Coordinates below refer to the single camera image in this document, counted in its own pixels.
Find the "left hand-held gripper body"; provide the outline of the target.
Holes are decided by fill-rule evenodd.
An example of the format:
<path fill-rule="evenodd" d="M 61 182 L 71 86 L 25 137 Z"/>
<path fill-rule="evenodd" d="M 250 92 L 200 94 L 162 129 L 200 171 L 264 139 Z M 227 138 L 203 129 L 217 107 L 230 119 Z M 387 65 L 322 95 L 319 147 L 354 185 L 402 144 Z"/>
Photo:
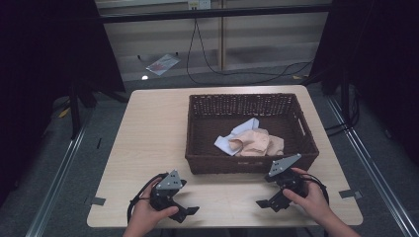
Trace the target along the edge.
<path fill-rule="evenodd" d="M 187 184 L 182 180 L 177 170 L 164 174 L 162 180 L 158 182 L 151 191 L 150 204 L 156 210 L 162 210 L 170 206 L 175 206 L 173 196 Z"/>

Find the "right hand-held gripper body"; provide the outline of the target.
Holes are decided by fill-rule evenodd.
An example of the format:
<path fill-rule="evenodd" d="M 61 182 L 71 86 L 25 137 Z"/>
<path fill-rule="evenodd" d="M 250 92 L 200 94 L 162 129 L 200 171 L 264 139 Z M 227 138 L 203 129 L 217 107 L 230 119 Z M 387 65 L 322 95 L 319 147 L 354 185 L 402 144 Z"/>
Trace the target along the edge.
<path fill-rule="evenodd" d="M 303 198 L 306 197 L 304 180 L 299 173 L 292 169 L 292 165 L 300 158 L 301 155 L 297 153 L 272 162 L 270 171 L 265 176 L 265 181 L 277 184 L 279 191 L 276 193 L 276 197 L 281 196 L 284 189 L 289 189 Z"/>

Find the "person's right hand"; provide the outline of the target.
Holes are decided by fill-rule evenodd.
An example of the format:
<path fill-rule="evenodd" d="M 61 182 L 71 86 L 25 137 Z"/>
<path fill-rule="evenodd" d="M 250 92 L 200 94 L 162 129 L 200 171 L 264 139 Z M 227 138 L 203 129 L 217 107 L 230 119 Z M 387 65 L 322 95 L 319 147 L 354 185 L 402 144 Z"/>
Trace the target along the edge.
<path fill-rule="evenodd" d="M 307 192 L 306 197 L 284 189 L 283 195 L 295 204 L 301 206 L 305 212 L 318 224 L 323 225 L 326 220 L 333 216 L 333 211 L 329 207 L 322 190 L 312 181 L 305 182 Z"/>

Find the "person's left hand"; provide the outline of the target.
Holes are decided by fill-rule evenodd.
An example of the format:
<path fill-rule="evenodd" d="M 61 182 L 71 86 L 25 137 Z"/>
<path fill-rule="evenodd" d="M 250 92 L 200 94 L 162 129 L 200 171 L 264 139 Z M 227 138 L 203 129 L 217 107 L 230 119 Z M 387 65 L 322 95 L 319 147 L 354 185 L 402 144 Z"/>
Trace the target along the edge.
<path fill-rule="evenodd" d="M 140 194 L 140 200 L 133 208 L 133 213 L 127 227 L 143 226 L 144 228 L 154 228 L 162 219 L 169 217 L 179 211 L 177 206 L 170 206 L 162 210 L 155 210 L 149 204 L 152 188 L 160 181 L 160 178 L 153 180 Z"/>

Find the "beige cloth garment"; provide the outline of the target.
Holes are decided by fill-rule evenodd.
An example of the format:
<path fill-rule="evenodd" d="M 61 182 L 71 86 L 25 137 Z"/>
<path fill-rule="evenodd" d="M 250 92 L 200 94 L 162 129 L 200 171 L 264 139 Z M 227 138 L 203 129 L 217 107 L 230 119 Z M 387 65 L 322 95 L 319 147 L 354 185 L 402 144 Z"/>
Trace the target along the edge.
<path fill-rule="evenodd" d="M 278 156 L 284 154 L 285 141 L 271 135 L 267 129 L 245 130 L 228 140 L 235 156 Z"/>

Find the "white cloth garment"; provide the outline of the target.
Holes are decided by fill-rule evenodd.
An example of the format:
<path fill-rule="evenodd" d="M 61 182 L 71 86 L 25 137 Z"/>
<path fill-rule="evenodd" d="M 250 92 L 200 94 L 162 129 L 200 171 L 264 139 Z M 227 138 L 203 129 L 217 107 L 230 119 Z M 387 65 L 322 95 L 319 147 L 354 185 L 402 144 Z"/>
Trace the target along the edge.
<path fill-rule="evenodd" d="M 257 118 L 251 118 L 248 121 L 236 126 L 227 136 L 219 136 L 215 140 L 213 145 L 221 151 L 223 151 L 224 153 L 230 156 L 234 156 L 236 153 L 240 151 L 241 145 L 239 145 L 237 148 L 232 148 L 229 141 L 235 136 L 243 133 L 244 131 L 258 128 L 259 124 L 260 122 Z"/>

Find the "brown wicker basket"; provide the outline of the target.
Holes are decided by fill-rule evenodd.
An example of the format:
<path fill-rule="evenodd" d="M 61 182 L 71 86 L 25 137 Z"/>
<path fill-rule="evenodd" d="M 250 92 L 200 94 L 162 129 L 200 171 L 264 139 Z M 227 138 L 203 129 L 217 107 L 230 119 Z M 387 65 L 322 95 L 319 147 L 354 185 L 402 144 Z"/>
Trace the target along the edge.
<path fill-rule="evenodd" d="M 319 151 L 295 94 L 209 94 L 189 98 L 185 157 L 194 175 L 266 173 L 279 156 L 230 156 L 214 143 L 235 127 L 257 119 L 259 126 L 285 141 L 283 157 L 307 170 Z"/>

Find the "black metal stand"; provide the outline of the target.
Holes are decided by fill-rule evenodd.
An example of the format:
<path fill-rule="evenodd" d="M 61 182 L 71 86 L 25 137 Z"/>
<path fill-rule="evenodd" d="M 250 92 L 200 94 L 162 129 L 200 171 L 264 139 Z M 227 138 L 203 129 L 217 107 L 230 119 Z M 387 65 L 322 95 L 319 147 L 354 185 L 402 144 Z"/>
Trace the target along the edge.
<path fill-rule="evenodd" d="M 347 126 L 351 125 L 350 118 L 350 97 L 349 97 L 349 79 L 348 71 L 344 70 L 341 80 L 341 110 L 344 122 Z"/>
<path fill-rule="evenodd" d="M 97 101 L 93 92 L 93 84 L 89 81 L 73 80 L 69 86 L 69 108 L 71 111 L 72 121 L 72 139 L 76 138 L 82 126 L 78 102 L 81 102 L 85 108 L 94 108 Z"/>

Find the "plastic packet with red print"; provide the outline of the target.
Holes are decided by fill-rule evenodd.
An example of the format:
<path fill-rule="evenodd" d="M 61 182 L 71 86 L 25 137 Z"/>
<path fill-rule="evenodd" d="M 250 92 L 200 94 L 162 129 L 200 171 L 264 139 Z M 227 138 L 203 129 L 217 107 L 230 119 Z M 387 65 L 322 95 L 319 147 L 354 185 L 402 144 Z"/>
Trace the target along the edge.
<path fill-rule="evenodd" d="M 171 69 L 173 66 L 181 61 L 180 58 L 171 54 L 165 54 L 155 62 L 151 63 L 146 69 L 155 75 L 161 76 L 166 71 Z"/>

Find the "dark curtain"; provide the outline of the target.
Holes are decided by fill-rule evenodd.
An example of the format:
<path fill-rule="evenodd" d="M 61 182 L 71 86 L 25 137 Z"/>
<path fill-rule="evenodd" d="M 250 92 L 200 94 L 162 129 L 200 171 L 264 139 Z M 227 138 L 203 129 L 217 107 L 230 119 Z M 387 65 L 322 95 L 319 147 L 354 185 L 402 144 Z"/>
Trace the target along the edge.
<path fill-rule="evenodd" d="M 331 0 L 310 78 L 355 85 L 419 166 L 419 0 Z"/>
<path fill-rule="evenodd" d="M 0 0 L 0 204 L 41 141 L 53 102 L 125 89 L 95 0 Z"/>

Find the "black horizontal bar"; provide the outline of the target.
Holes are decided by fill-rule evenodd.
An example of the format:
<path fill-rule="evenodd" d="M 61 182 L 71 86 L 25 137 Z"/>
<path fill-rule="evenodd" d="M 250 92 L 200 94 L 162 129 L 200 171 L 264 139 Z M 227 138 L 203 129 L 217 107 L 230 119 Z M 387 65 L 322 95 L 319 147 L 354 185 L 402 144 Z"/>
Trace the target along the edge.
<path fill-rule="evenodd" d="M 322 13 L 322 12 L 329 12 L 331 9 L 332 9 L 331 4 L 319 4 L 319 5 L 294 5 L 294 6 L 275 6 L 275 7 L 257 7 L 257 8 L 185 10 L 185 11 L 157 12 L 157 13 L 145 13 L 145 14 L 104 15 L 97 18 L 96 21 L 101 24 L 113 24 L 113 23 L 129 23 L 129 22 L 204 19 L 204 18 L 219 18 L 219 17 Z"/>

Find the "metal floor rail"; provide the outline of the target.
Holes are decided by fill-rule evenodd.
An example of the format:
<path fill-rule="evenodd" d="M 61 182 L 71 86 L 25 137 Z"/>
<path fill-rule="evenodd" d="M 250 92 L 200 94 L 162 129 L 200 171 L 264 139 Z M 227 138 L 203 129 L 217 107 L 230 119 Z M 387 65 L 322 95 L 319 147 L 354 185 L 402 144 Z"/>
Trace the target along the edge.
<path fill-rule="evenodd" d="M 393 192 L 388 182 L 378 169 L 370 152 L 362 139 L 352 127 L 344 124 L 343 109 L 333 97 L 328 97 L 327 102 L 339 124 L 343 126 L 345 135 L 357 153 L 358 158 L 363 164 L 366 172 L 374 183 L 387 209 L 398 225 L 404 237 L 419 237 L 419 227 L 414 224 L 413 218 L 407 212 L 400 199 Z"/>
<path fill-rule="evenodd" d="M 25 237 L 42 237 L 74 157 L 79 150 L 81 142 L 83 141 L 85 130 L 86 126 L 82 125 L 75 133 L 75 136 L 71 139 L 61 164 L 48 189 L 48 192 L 42 201 L 42 205 L 37 211 L 36 216 L 34 217 Z"/>

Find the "white wall power outlet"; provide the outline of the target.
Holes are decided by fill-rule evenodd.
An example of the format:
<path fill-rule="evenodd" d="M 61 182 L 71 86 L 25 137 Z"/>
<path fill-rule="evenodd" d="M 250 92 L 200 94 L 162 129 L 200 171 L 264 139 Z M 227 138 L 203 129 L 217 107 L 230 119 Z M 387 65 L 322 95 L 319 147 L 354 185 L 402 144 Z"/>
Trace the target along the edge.
<path fill-rule="evenodd" d="M 188 0 L 190 10 L 208 10 L 211 8 L 210 0 Z"/>

